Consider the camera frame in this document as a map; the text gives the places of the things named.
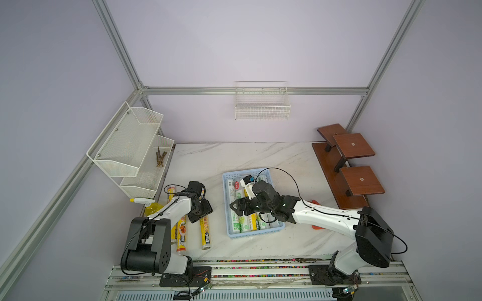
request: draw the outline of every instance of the mounting plate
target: mounting plate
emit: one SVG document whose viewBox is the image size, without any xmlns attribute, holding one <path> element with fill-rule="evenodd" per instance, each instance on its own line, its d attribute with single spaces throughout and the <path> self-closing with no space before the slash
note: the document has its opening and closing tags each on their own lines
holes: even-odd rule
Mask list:
<svg viewBox="0 0 482 301">
<path fill-rule="evenodd" d="M 192 288 L 198 288 L 206 284 L 204 281 L 204 277 L 211 280 L 211 270 L 212 267 L 210 266 L 195 266 L 192 268 L 192 281 L 189 283 L 189 286 Z M 175 275 L 175 274 L 162 274 L 161 280 L 159 282 L 159 286 L 161 288 L 171 288 L 171 287 L 187 287 L 187 279 L 186 275 Z"/>
<path fill-rule="evenodd" d="M 335 284 L 355 284 L 353 279 L 355 279 L 358 284 L 362 282 L 358 271 L 353 272 L 350 276 L 345 276 L 343 281 L 333 280 L 333 278 L 329 276 L 328 265 L 310 265 L 308 271 L 312 285 L 331 286 Z"/>
</svg>

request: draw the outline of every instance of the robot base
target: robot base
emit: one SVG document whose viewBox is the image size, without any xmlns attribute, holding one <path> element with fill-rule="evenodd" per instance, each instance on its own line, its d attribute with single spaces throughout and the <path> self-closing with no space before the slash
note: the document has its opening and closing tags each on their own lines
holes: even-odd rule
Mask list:
<svg viewBox="0 0 482 301">
<path fill-rule="evenodd" d="M 354 279 L 359 284 L 362 280 L 357 271 L 351 275 L 345 275 L 342 273 L 330 273 L 328 271 L 329 265 L 310 265 L 308 267 L 309 277 L 312 285 L 326 285 L 332 286 L 336 284 L 355 284 Z"/>
<path fill-rule="evenodd" d="M 211 280 L 210 266 L 190 266 L 183 275 L 164 273 L 161 276 L 159 286 L 161 288 L 187 287 L 197 288 L 206 285 L 205 278 Z"/>
</svg>

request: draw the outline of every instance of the white wire shelf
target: white wire shelf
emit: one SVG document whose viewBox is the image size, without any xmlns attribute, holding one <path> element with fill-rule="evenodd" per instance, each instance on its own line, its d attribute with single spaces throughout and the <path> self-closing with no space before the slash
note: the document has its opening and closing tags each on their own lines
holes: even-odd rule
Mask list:
<svg viewBox="0 0 482 301">
<path fill-rule="evenodd" d="M 137 176 L 123 178 L 119 187 L 129 197 L 153 198 L 161 182 L 162 174 L 164 173 L 165 165 L 171 154 L 173 144 L 174 140 L 155 135 Z M 156 152 L 158 151 L 158 147 L 161 155 L 163 152 L 167 153 L 163 159 L 164 166 L 157 166 Z"/>
<path fill-rule="evenodd" d="M 143 107 L 129 107 L 100 149 L 87 156 L 109 177 L 136 177 L 154 135 L 161 126 L 162 114 Z"/>
<path fill-rule="evenodd" d="M 236 82 L 236 120 L 287 120 L 291 111 L 287 88 L 286 81 Z"/>
</svg>

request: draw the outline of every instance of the black motor joint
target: black motor joint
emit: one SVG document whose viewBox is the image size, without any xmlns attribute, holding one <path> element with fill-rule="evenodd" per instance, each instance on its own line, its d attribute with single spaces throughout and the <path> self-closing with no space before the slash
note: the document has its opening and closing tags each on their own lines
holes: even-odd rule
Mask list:
<svg viewBox="0 0 482 301">
<path fill-rule="evenodd" d="M 253 199 L 243 197 L 230 204 L 231 209 L 237 215 L 251 215 L 255 212 L 271 213 L 281 222 L 296 223 L 292 214 L 294 207 L 300 198 L 295 196 L 280 196 L 273 186 L 265 181 L 258 181 L 252 187 L 256 195 Z"/>
<path fill-rule="evenodd" d="M 187 196 L 191 199 L 191 211 L 187 214 L 189 220 L 194 223 L 213 212 L 209 201 L 204 197 L 206 187 L 197 181 L 189 181 L 187 189 L 176 193 L 174 196 Z"/>
</svg>

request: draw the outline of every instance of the wooden stand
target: wooden stand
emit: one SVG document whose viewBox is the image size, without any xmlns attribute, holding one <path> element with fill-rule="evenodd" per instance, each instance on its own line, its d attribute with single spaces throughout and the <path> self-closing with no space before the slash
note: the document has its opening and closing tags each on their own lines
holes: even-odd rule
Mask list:
<svg viewBox="0 0 482 301">
<path fill-rule="evenodd" d="M 347 159 L 375 155 L 361 134 L 348 134 L 339 124 L 318 132 L 327 142 L 313 143 L 313 150 L 340 209 L 368 206 L 366 195 L 385 193 L 369 166 L 346 167 Z"/>
</svg>

